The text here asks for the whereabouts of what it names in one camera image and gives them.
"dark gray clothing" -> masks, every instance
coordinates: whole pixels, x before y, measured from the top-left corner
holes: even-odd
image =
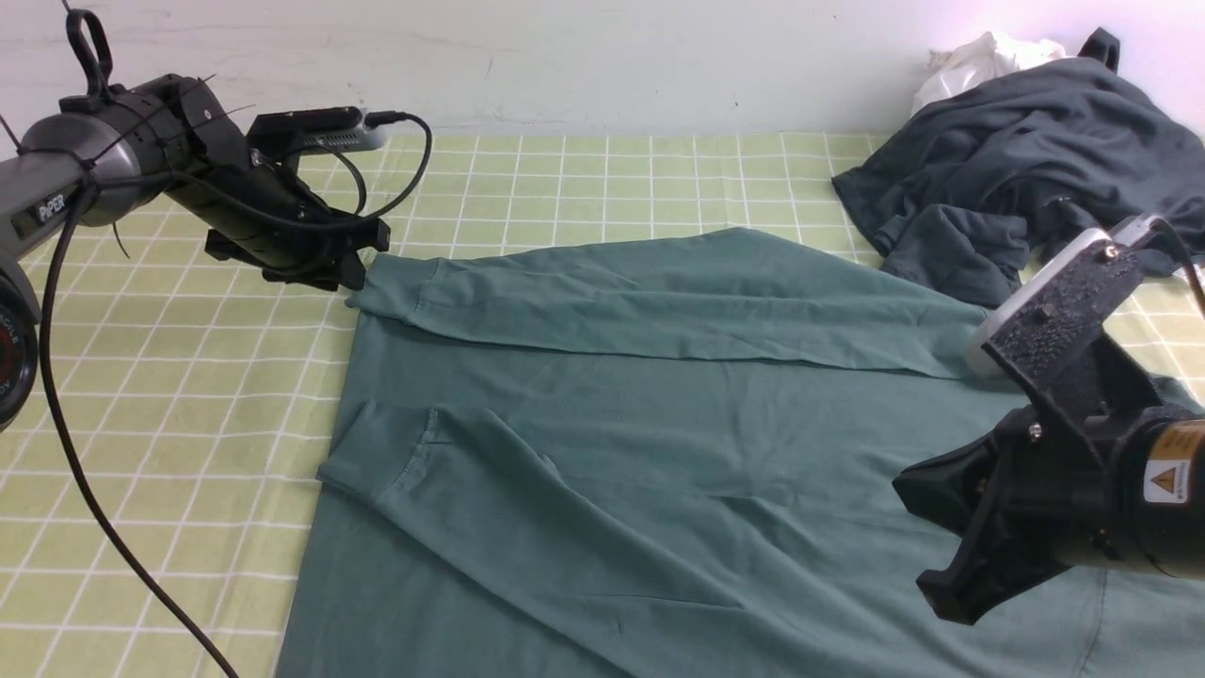
[[[1093,59],[1062,59],[921,110],[860,167],[833,178],[884,270],[994,307],[1030,249],[1084,228],[1164,216],[1205,252],[1205,147]],[[1177,264],[1162,236],[1148,273]]]

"white wall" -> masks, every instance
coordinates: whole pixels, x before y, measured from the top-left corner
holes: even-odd
[[[1205,130],[1200,0],[114,0],[114,81],[218,73],[227,108],[364,102],[483,132],[886,131],[930,47],[987,29],[1078,49]],[[2,0],[0,112],[18,131],[83,78],[60,0]],[[246,124],[254,112],[236,117]]]

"fabric fold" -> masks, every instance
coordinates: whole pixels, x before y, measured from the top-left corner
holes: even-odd
[[[380,257],[349,302],[477,344],[970,376],[962,356],[981,308],[888,275],[866,278],[863,266],[756,230],[662,241],[656,255],[641,244],[465,261]],[[851,291],[834,299],[833,288]]]

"white cloth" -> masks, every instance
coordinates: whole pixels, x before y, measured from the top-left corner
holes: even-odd
[[[992,78],[1065,59],[1066,51],[1053,40],[1024,42],[1003,33],[984,33],[952,52],[935,52],[930,67],[937,67],[921,86],[912,101],[912,114],[924,106],[962,94]]]

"grid pattern tablecloth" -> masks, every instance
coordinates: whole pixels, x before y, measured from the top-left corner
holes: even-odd
[[[394,253],[470,258],[549,244],[759,228],[868,265],[829,184],[881,138],[445,137],[389,216]],[[355,158],[370,207],[408,181],[417,137]],[[351,178],[313,159],[336,205]],[[82,230],[54,341],[67,420],[93,487],[142,561],[246,677],[280,648],[312,518],[317,465],[354,314],[336,294],[268,284],[201,252],[204,226],[160,199]],[[49,248],[25,264],[36,284]],[[1201,319],[1178,279],[1110,320],[1150,370],[1205,394]],[[934,454],[945,450],[934,450]],[[0,436],[0,676],[217,676],[93,525],[40,396]]]

